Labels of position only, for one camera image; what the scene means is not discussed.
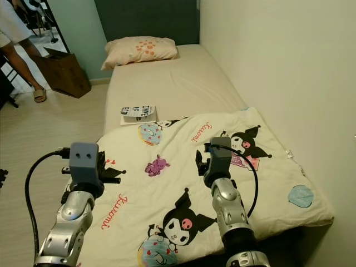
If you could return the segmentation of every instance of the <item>book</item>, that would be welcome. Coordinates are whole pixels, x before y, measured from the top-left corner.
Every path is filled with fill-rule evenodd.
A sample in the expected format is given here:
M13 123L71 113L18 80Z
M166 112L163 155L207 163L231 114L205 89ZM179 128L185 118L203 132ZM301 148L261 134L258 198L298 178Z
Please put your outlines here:
M157 121L155 106L123 107L120 110L120 125L142 124Z

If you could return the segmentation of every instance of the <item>red cursive text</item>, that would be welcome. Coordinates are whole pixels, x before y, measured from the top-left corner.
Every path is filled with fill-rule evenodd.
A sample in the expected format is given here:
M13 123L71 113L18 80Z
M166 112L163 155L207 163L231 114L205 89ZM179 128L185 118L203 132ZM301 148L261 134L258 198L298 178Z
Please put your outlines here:
M196 142L196 141L199 139L200 135L201 135L207 128L208 128L208 129L212 129L212 126L209 125L209 121L207 121L206 124L203 125L203 127L199 129L199 131L198 131L198 132L196 133L196 135L191 139L191 141L192 141L192 142L194 142L194 141Z
M105 220L102 222L101 229L104 230L104 227L110 228L110 221L114 217L115 213L118 212L118 209L121 205L125 204L128 201L127 197L121 197L121 194L118 195L118 200L116 201L114 207L112 210L109 212L108 216L105 218Z

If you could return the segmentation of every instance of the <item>pillow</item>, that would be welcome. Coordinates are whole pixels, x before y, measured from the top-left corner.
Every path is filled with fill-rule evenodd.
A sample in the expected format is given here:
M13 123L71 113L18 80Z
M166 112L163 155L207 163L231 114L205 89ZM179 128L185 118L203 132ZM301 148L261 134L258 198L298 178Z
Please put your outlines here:
M169 60L178 54L173 40L151 36L117 39L107 43L105 51L108 56L101 67L102 71L130 62Z

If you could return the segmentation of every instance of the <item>black cable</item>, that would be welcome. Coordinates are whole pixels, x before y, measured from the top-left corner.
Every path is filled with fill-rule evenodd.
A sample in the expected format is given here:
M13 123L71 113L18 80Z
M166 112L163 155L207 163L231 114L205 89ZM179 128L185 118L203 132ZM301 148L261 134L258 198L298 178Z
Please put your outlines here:
M36 259L37 254L39 253L39 241L38 241L38 230L37 230L36 218L35 218L34 213L33 213L32 205L31 205L31 199L29 198L29 181L31 179L31 175L32 175L33 171L38 166L38 164L40 164L43 160L45 160L48 157L51 157L51 156L54 156L54 155L60 155L60 154L61 154L61 151L55 151L55 152L48 153L48 154L44 155L43 157L41 157L40 159L38 159L32 165L31 169L29 170L29 172L27 174L27 177L26 177L26 181L24 183L24 196L26 198L26 205L27 205L29 216L31 218L32 230L33 230L34 261Z
M252 165L251 161L250 161L247 157L243 156L240 151L237 151L237 150L235 150L235 149L232 149L231 147L222 146L222 145L211 145L210 147L217 147L217 148L219 148L219 149L230 150L230 151L232 151L233 153L236 153L237 155L239 155L240 157L242 157L242 158L250 165L250 167L251 167L251 169L252 169L252 172L254 173L254 176L255 176L255 196L254 196L254 201L252 202L252 206L251 206L249 212L247 213L247 217L250 217L251 214L252 214L252 212L253 212L254 209L255 209L255 206L256 206L256 203L257 203L257 197L258 197L258 177L257 177L257 173L256 173L256 170L255 170L254 165Z

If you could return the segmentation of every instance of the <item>wall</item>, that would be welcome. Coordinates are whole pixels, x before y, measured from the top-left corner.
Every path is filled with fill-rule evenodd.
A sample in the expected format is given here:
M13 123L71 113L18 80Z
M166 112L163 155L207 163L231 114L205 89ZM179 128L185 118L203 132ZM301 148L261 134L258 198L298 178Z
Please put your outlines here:
M201 0L201 44L335 211L315 248L310 231L301 243L307 266L354 266L355 10L355 0Z
M94 0L48 0L58 26L89 79L111 77L100 71L106 58L105 35Z

